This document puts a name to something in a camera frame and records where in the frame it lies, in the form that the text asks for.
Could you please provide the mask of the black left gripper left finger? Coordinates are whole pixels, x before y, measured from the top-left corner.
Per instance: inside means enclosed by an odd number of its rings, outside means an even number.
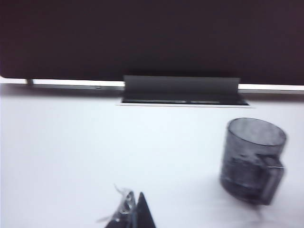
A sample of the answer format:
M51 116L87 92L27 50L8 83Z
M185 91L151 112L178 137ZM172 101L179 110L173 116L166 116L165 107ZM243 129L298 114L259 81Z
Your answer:
M114 185L121 195L117 209L110 216L99 218L96 223L106 222L105 228L136 228L137 205L134 191L129 188L119 188Z

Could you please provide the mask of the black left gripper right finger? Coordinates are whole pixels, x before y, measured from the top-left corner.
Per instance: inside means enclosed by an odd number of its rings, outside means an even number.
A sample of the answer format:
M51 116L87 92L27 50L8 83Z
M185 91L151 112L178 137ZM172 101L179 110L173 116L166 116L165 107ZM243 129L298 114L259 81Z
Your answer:
M137 227L156 228L143 192L140 192L137 202Z

